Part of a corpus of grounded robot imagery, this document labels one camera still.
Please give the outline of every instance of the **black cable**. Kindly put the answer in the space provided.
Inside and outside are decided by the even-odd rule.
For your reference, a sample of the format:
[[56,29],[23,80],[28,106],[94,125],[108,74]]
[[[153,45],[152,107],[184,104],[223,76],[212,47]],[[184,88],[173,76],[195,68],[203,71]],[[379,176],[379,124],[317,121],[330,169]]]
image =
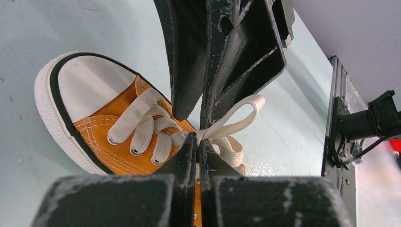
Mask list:
[[354,157],[345,160],[344,162],[342,162],[344,165],[347,165],[355,160],[357,160],[358,158],[362,157],[363,155],[365,155],[367,152],[371,151],[373,148],[375,148],[377,145],[379,145],[381,142],[385,141],[386,137],[383,138],[379,138],[378,140],[376,140],[374,143],[372,143],[369,147],[367,147],[366,149],[364,149],[361,153],[355,155]]

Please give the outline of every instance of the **white rubber sole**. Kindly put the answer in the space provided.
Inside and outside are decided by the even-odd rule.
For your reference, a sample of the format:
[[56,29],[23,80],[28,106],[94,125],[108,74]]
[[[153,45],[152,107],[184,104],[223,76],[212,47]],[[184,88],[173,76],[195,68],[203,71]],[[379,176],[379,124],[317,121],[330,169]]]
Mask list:
[[63,58],[79,53],[81,51],[68,52],[58,56],[47,63],[40,71],[35,80],[35,102],[39,114],[46,125],[47,130],[52,135],[53,139],[63,149],[63,151],[80,166],[82,169],[90,174],[106,175],[100,169],[82,147],[77,143],[75,138],[71,136],[67,130],[63,119],[57,110],[54,102],[52,92],[50,89],[50,74],[54,66]]

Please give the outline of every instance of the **table surface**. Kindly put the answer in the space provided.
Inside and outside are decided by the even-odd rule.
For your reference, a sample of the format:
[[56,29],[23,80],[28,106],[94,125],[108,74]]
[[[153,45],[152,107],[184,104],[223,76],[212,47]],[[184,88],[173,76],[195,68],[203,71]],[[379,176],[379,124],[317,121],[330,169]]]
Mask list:
[[[54,57],[97,52],[140,72],[170,97],[153,1],[0,1],[0,226],[28,226],[59,177],[87,175],[53,141],[37,112],[34,80]],[[234,134],[251,176],[320,176],[332,66],[296,14],[286,70],[260,94],[266,105]],[[243,119],[243,108],[232,121]],[[199,127],[200,102],[189,117]]]

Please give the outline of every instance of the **white shoelace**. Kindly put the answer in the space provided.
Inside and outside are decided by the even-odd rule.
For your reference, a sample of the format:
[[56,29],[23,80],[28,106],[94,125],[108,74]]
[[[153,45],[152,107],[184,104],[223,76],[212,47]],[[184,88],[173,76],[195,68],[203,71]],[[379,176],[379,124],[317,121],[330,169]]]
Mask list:
[[[163,97],[153,88],[147,89],[140,94],[128,108],[122,113],[116,123],[109,129],[107,138],[109,143],[117,145],[124,142],[134,132],[131,140],[130,153],[139,156],[148,148],[153,135],[157,135],[157,142],[153,151],[152,163],[163,164],[168,157],[172,146],[182,146],[188,132],[182,131],[181,127],[170,118],[167,111],[157,105]],[[257,113],[264,105],[264,98],[261,95],[251,95],[231,108],[228,113],[207,129],[200,130],[197,134],[198,145],[202,140],[211,139],[220,149],[221,157],[233,168],[242,164],[244,151],[241,144],[230,135],[241,131],[250,125]],[[253,111],[243,120],[229,125],[224,125],[230,117],[243,105],[250,104]],[[153,116],[163,117],[153,120]],[[173,135],[165,132],[166,128],[174,127],[178,131]]]

